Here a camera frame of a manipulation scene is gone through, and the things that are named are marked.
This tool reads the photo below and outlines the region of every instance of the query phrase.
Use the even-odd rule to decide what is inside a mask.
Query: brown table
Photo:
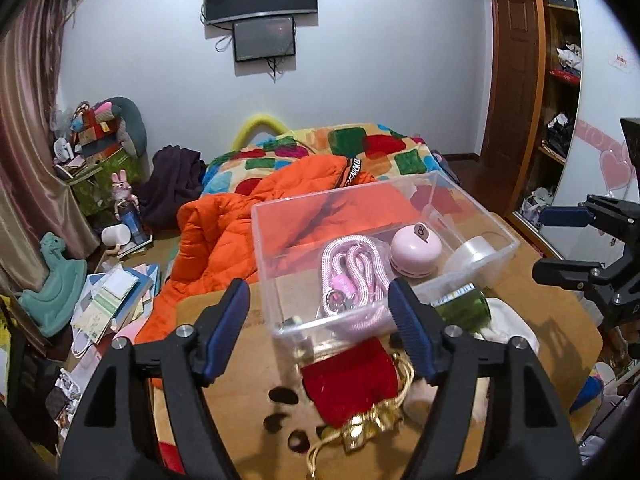
[[[540,361],[554,384],[562,405],[568,409],[584,384],[602,348],[602,339],[589,316],[570,292],[537,285],[531,267],[539,255],[526,242],[511,260],[493,296],[511,305],[536,333]],[[252,304],[224,376],[204,392],[220,436],[243,479],[303,479],[305,457],[287,447],[293,430],[304,430],[316,442],[316,427],[323,425],[302,391],[295,366],[273,344],[264,327],[259,284],[251,286]],[[222,292],[194,296],[178,306],[177,323],[193,323],[208,305],[218,302]],[[268,391],[279,385],[293,387],[300,396],[296,406],[276,405]],[[161,441],[173,443],[162,392],[154,399],[156,427]],[[587,409],[592,412],[594,404]],[[262,422],[271,413],[289,415],[276,434],[264,430]],[[586,427],[572,420],[575,432]],[[410,422],[395,433],[382,434],[364,449],[345,456],[342,446],[327,446],[320,452],[321,478],[400,478],[418,441],[419,428]],[[482,426],[470,428],[460,471],[473,467],[478,458]]]

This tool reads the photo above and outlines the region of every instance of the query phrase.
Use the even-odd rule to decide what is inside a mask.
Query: wooden floor
[[[493,213],[504,216],[513,185],[499,171],[475,160],[452,160],[449,165],[462,183],[462,189]]]

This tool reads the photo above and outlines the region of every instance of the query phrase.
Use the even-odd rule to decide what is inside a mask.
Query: gold drawstring
[[[400,407],[409,392],[409,387],[414,382],[415,372],[411,363],[399,353],[393,354],[392,358],[403,381],[400,393],[395,399],[386,399],[374,404],[367,413],[360,413],[351,417],[339,430],[332,430],[320,442],[313,444],[306,454],[306,468],[308,469],[309,477],[313,480],[318,480],[316,476],[316,460],[318,452],[324,446],[342,437],[346,452],[360,449],[370,438],[383,431],[391,430],[402,418]]]

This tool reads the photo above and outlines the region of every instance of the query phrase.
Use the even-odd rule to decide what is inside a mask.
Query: screw
[[[193,334],[193,326],[180,325],[178,328],[175,329],[175,334],[178,337],[189,337],[191,334]]]
[[[522,336],[515,336],[511,338],[511,344],[514,345],[518,350],[524,350],[529,343]]]
[[[444,333],[449,337],[460,337],[463,330],[458,325],[447,325],[444,327]]]
[[[122,350],[128,343],[129,340],[126,337],[117,337],[111,341],[111,347],[116,350]]]

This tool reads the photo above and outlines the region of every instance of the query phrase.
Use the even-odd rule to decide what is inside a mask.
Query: clear plastic box
[[[393,320],[356,335],[345,327],[386,308],[377,303],[323,317],[320,305],[321,257],[332,240],[351,234],[372,237],[393,279],[388,248],[399,228],[425,223],[438,234],[443,250],[438,270],[422,280],[408,280],[423,303],[441,298],[467,283],[491,287],[514,255],[519,241],[443,173],[389,180],[261,203],[252,209],[255,258],[265,322],[271,334],[307,361],[339,351],[394,329]],[[495,252],[462,270],[442,267],[467,240],[482,236]]]

